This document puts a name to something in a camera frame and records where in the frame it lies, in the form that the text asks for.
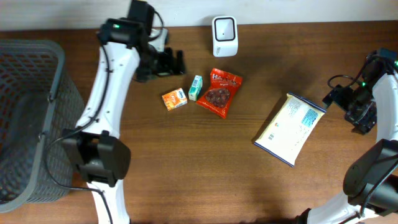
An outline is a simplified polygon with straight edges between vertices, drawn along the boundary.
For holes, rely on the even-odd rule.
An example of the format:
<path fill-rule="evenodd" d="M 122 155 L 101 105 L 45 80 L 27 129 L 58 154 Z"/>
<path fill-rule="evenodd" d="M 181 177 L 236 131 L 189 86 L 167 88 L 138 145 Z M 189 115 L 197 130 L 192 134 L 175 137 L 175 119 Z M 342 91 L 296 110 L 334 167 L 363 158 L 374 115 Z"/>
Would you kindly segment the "orange small box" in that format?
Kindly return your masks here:
<path fill-rule="evenodd" d="M 178 88 L 162 95 L 162 100 L 168 111 L 174 110 L 188 103 L 187 97 L 182 88 Z"/>

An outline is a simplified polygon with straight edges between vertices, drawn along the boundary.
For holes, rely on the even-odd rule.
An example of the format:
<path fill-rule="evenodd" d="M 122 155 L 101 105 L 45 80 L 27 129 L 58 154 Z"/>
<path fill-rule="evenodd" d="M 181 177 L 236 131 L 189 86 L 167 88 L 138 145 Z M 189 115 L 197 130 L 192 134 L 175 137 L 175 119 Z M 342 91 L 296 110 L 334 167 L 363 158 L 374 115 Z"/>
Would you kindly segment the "green small box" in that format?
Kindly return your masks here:
<path fill-rule="evenodd" d="M 196 101 L 203 86 L 202 76 L 196 75 L 188 91 L 188 97 L 192 101 Z"/>

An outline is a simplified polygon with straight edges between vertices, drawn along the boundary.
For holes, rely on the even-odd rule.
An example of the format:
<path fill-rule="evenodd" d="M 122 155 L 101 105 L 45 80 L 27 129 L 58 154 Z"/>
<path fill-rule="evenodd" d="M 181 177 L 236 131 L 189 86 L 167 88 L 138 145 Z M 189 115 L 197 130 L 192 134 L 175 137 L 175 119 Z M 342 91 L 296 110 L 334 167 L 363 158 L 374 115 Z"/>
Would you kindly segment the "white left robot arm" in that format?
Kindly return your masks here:
<path fill-rule="evenodd" d="M 153 28 L 159 13 L 145 1 L 132 1 L 126 17 L 100 27 L 99 62 L 89 100 L 74 129 L 59 142 L 74 172 L 93 194 L 99 223 L 130 223 L 123 180 L 131 150 L 120 140 L 121 115 L 132 81 L 186 72 L 183 52 L 167 47 L 169 32 Z"/>

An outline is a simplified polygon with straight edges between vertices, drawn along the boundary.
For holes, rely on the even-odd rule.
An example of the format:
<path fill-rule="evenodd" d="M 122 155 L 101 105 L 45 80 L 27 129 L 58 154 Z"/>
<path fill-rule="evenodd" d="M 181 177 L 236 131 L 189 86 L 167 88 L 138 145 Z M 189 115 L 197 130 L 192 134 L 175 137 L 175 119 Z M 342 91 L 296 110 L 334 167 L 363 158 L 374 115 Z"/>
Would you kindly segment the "red snack bag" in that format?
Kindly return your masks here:
<path fill-rule="evenodd" d="M 226 119 L 234 95 L 242 85 L 243 78 L 213 68 L 210 73 L 210 87 L 197 100 L 197 104 Z"/>

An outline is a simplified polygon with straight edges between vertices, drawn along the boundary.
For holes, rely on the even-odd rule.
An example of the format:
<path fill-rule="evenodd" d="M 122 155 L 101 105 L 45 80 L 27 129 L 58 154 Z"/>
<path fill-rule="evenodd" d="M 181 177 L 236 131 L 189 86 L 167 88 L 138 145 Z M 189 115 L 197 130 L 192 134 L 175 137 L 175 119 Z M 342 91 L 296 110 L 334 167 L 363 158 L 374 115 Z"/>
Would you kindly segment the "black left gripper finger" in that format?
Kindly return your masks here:
<path fill-rule="evenodd" d="M 174 74 L 180 75 L 186 73 L 186 65 L 182 50 L 178 50 L 175 59 Z"/>
<path fill-rule="evenodd" d="M 166 47 L 164 51 L 164 72 L 167 75 L 174 74 L 174 56 L 170 47 Z"/>

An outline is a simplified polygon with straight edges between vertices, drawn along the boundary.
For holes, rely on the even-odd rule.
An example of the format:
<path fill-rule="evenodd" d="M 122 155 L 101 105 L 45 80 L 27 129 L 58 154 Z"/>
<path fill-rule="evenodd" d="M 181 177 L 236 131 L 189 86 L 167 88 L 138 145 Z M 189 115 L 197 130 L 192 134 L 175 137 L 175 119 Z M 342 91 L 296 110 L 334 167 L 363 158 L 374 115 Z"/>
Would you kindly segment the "yellow chips bag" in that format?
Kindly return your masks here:
<path fill-rule="evenodd" d="M 293 167 L 305 141 L 326 110 L 294 93 L 287 93 L 286 97 L 254 145 Z"/>

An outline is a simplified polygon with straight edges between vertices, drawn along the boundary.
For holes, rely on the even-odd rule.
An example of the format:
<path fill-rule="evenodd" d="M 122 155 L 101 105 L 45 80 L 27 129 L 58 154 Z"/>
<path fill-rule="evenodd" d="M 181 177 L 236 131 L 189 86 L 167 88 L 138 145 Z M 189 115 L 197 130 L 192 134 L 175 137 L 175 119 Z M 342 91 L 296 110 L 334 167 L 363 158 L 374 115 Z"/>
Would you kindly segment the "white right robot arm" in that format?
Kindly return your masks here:
<path fill-rule="evenodd" d="M 357 133 L 376 127 L 377 139 L 347 170 L 342 192 L 293 223 L 361 223 L 397 213 L 397 53 L 371 52 L 351 83 L 332 87 L 322 102 L 338 105 Z"/>

